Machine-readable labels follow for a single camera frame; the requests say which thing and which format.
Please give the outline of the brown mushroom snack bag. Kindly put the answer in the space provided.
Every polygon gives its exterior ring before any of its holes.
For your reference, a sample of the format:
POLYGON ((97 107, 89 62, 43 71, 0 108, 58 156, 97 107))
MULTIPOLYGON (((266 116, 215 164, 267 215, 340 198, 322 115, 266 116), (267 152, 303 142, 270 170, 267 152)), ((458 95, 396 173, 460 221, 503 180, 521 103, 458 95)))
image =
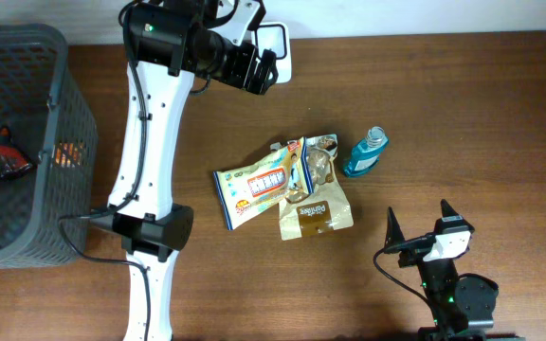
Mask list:
POLYGON ((283 241, 354 225, 349 201, 337 180, 335 170, 337 136, 308 137, 305 145, 313 192, 293 194, 279 203, 279 226, 283 241))

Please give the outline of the blue mouthwash bottle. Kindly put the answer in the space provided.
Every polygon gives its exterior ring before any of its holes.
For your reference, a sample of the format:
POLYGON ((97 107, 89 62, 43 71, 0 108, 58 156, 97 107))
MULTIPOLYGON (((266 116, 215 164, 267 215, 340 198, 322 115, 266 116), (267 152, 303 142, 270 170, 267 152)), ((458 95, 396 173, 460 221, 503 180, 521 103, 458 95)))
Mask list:
POLYGON ((343 163, 344 175, 358 177, 370 172, 379 162, 380 155, 388 144, 385 131, 378 126, 372 127, 352 148, 350 157, 343 163))

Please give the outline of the yellow wet wipes pack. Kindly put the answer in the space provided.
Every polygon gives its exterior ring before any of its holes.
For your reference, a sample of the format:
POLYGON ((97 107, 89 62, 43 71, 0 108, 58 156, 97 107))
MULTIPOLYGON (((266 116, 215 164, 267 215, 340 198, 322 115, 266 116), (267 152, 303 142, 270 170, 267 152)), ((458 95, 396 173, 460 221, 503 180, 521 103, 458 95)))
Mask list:
POLYGON ((294 194, 312 194, 306 139, 290 140, 256 163, 213 173, 227 229, 232 231, 294 194))

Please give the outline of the orange small tissue box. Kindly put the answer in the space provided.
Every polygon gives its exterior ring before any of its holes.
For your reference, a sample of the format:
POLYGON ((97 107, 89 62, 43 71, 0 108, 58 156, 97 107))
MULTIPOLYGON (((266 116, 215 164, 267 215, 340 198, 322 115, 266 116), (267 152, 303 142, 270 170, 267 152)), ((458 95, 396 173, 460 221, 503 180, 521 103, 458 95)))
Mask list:
POLYGON ((61 142, 54 153, 54 163, 62 168, 76 168, 82 165, 83 143, 61 142))

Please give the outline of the red black snack packet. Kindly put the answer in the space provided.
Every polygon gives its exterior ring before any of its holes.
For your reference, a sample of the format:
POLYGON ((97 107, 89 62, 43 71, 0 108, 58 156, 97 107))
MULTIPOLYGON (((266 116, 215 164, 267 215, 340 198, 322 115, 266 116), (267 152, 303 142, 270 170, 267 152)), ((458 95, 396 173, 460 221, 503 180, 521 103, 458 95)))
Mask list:
POLYGON ((8 125, 0 127, 0 181, 19 179, 36 168, 35 163, 12 139, 8 125))

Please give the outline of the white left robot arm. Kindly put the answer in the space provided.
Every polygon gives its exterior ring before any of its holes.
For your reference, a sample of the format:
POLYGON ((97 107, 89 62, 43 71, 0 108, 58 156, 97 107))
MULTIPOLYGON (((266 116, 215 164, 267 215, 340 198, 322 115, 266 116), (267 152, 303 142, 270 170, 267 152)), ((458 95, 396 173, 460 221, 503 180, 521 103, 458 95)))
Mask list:
POLYGON ((255 95, 278 77, 275 52, 248 42, 261 1, 134 1, 120 14, 129 106, 118 176, 107 208, 91 218, 117 234, 130 271, 125 339, 171 340, 173 269, 193 211, 173 200, 173 161, 195 80, 255 95))

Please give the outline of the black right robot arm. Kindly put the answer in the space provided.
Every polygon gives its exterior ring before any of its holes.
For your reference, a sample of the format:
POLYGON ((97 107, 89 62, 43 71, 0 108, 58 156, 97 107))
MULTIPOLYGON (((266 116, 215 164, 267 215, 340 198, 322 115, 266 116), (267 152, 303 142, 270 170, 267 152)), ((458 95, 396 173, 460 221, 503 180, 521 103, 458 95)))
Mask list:
POLYGON ((447 200, 432 231, 407 239, 391 208, 383 247, 373 255, 375 268, 387 279, 419 297, 431 312, 434 325, 417 331, 419 340, 519 340, 515 334, 489 334, 500 292, 497 282, 484 276, 457 272, 455 260, 469 251, 474 226, 447 200), (398 256, 398 266, 418 269, 422 291, 417 292, 385 271, 382 254, 398 256))

